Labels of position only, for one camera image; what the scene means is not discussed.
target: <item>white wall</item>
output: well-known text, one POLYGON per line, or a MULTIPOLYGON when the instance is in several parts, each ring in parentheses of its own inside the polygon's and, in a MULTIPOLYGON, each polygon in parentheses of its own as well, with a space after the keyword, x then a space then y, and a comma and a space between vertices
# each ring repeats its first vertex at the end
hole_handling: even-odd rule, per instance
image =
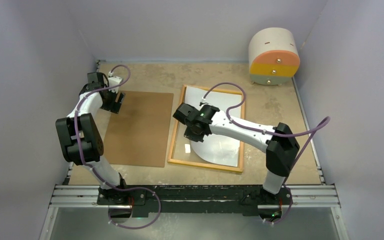
POLYGON ((89 49, 109 61, 248 61, 259 30, 299 47, 327 0, 65 0, 89 49))
POLYGON ((353 240, 384 239, 384 1, 329 0, 296 76, 320 164, 353 240))
POLYGON ((61 0, 0 0, 0 239, 38 239, 67 173, 55 120, 94 59, 61 0))

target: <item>white paper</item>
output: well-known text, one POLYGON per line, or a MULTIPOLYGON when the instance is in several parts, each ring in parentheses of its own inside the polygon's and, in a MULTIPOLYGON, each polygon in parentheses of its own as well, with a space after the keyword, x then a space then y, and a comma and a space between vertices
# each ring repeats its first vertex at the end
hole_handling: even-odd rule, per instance
POLYGON ((185 144, 184 145, 184 153, 190 154, 191 153, 191 145, 190 144, 185 144))
MULTIPOLYGON (((201 109, 200 101, 206 90, 188 86, 184 95, 184 102, 196 109, 201 109)), ((242 96, 239 94, 231 94, 224 92, 210 92, 205 101, 222 111, 226 111, 228 107, 237 105, 242 101, 242 96)), ((241 106, 230 111, 233 117, 241 117, 241 106)), ((203 142, 190 142, 192 150, 203 160, 219 165, 231 167, 238 166, 239 146, 240 141, 220 135, 204 136, 203 142)))

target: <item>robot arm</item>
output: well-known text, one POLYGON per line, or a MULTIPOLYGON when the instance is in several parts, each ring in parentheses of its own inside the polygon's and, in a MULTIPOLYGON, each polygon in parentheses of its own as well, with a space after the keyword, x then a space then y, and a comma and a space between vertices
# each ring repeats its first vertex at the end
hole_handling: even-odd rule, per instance
MULTIPOLYGON (((88 83, 80 91, 79 99, 83 99, 86 95, 95 90, 105 87, 105 75, 100 72, 92 72, 87 75, 88 83)), ((117 76, 110 77, 107 84, 112 87, 120 84, 122 79, 117 76)), ((84 153, 84 160, 101 176, 105 181, 111 185, 123 188, 125 186, 124 180, 120 174, 111 167, 107 159, 103 156, 104 144, 99 134, 98 128, 95 124, 94 117, 99 108, 118 113, 124 94, 121 93, 117 99, 118 89, 96 92, 91 94, 83 101, 78 111, 78 126, 82 132, 81 146, 84 153)), ((67 117, 60 118, 56 121, 56 130, 58 133, 59 142, 62 149, 62 154, 67 162, 74 162, 76 165, 82 166, 79 155, 79 146, 75 138, 74 130, 74 115, 77 111, 77 105, 67 117)), ((102 182, 95 174, 93 176, 98 180, 100 188, 103 191, 110 190, 110 187, 102 182)))
POLYGON ((233 117, 233 120, 243 126, 260 129, 262 132, 245 129, 228 119, 224 111, 215 106, 204 104, 200 110, 182 103, 173 117, 187 126, 184 136, 191 141, 203 142, 204 136, 210 134, 227 136, 247 143, 263 153, 266 153, 267 175, 263 189, 277 194, 285 179, 289 176, 295 157, 300 149, 294 137, 278 137, 265 134, 275 131, 280 134, 291 134, 291 129, 284 123, 278 126, 262 125, 244 119, 233 117))

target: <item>purple cable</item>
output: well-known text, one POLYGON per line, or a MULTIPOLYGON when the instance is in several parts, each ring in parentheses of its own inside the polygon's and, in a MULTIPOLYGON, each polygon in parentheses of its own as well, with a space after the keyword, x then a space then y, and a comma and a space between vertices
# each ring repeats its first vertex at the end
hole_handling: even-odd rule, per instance
POLYGON ((128 191, 133 191, 133 190, 146 190, 150 193, 152 193, 153 196, 155 196, 156 200, 158 201, 158 212, 155 216, 155 218, 149 222, 148 224, 145 224, 143 226, 124 226, 124 225, 121 225, 121 224, 118 224, 118 223, 115 223, 112 219, 111 219, 111 215, 108 214, 109 216, 109 219, 110 219, 110 222, 112 224, 114 224, 115 226, 117 227, 120 227, 120 228, 124 228, 124 229, 131 229, 131 230, 136 230, 136 229, 143 229, 143 228, 146 228, 148 226, 150 226, 151 224, 153 224, 157 219, 158 217, 160 216, 161 214, 161 200, 160 198, 157 196, 157 194, 150 190, 149 188, 146 188, 146 187, 141 187, 141 186, 137 186, 137 187, 132 187, 132 188, 127 188, 127 189, 121 189, 121 188, 118 188, 117 186, 115 185, 112 185, 111 183, 108 183, 105 181, 104 178, 102 178, 102 176, 99 175, 99 173, 94 169, 94 167, 91 165, 91 164, 88 164, 85 162, 85 155, 83 154, 83 149, 82 149, 82 141, 80 139, 80 134, 79 134, 79 125, 78 125, 78 115, 79 115, 79 111, 80 111, 80 107, 82 106, 83 102, 92 94, 94 93, 98 93, 100 91, 105 91, 105 90, 109 90, 109 89, 113 89, 113 88, 118 88, 120 86, 122 86, 123 84, 125 84, 129 79, 130 79, 130 75, 131 75, 131 72, 130 72, 130 68, 126 65, 123 65, 123 64, 119 64, 115 67, 113 67, 111 69, 111 73, 118 67, 123 67, 127 70, 127 77, 124 81, 120 82, 120 84, 117 84, 115 86, 108 86, 108 87, 103 87, 103 88, 100 88, 100 89, 96 89, 96 90, 93 90, 91 92, 89 92, 88 94, 86 94, 86 96, 84 96, 77 104, 76 108, 75 108, 75 112, 74 112, 74 130, 75 130, 75 136, 76 136, 76 140, 77 140, 77 144, 78 144, 78 150, 79 150, 79 154, 80 154, 80 160, 81 160, 81 163, 83 164, 83 166, 86 166, 86 167, 89 167, 92 169, 92 172, 95 174, 95 176, 101 181, 103 182, 105 185, 107 185, 108 187, 114 189, 114 190, 117 190, 119 192, 128 192, 128 191))
MULTIPOLYGON (((261 130, 261 129, 258 129, 258 128, 254 128, 254 127, 249 127, 249 126, 245 126, 245 125, 242 125, 238 122, 236 122, 235 120, 232 119, 229 111, 232 110, 232 109, 235 109, 239 106, 241 106, 242 104, 244 104, 245 102, 245 99, 247 99, 247 94, 245 93, 245 90, 239 86, 238 84, 236 83, 233 83, 233 82, 220 82, 216 85, 214 85, 212 88, 210 88, 205 94, 204 94, 204 97, 202 97, 202 100, 205 100, 205 98, 207 97, 207 95, 213 90, 215 89, 216 87, 220 86, 220 85, 232 85, 232 86, 235 86, 237 87, 243 94, 243 99, 240 103, 236 104, 236 105, 233 105, 233 106, 230 106, 226 109, 226 116, 227 118, 229 119, 230 122, 232 122, 234 125, 240 127, 240 128, 243 128, 243 129, 247 129, 247 130, 251 130, 251 131, 256 131, 256 132, 259 132, 259 133, 263 133, 263 134, 270 134, 270 135, 273 135, 273 136, 277 136, 277 137, 282 137, 282 138, 294 138, 294 137, 300 137, 300 136, 304 136, 304 135, 308 135, 310 134, 310 136, 308 137, 307 141, 304 143, 304 146, 302 146, 301 148, 301 151, 299 151, 299 153, 296 155, 295 157, 295 160, 293 161, 292 163, 292 167, 295 166, 295 164, 297 163, 298 159, 301 157, 301 155, 303 154, 304 150, 306 149, 306 147, 309 145, 311 139, 313 139, 313 136, 314 134, 320 130, 321 128, 323 128, 324 126, 326 126, 329 121, 331 120, 331 117, 330 116, 327 116, 325 118, 323 118, 323 120, 313 129, 310 129, 308 131, 304 131, 304 132, 300 132, 300 133, 295 133, 295 134, 281 134, 281 133, 277 133, 277 132, 272 132, 272 131, 266 131, 266 130, 261 130)), ((290 202, 289 202, 289 207, 287 208, 285 214, 282 216, 281 219, 277 220, 275 223, 279 223, 281 222, 289 213, 289 211, 291 210, 291 207, 292 207, 292 194, 291 194, 291 190, 286 187, 285 184, 283 184, 283 186, 288 189, 289 191, 289 195, 290 195, 290 202)))

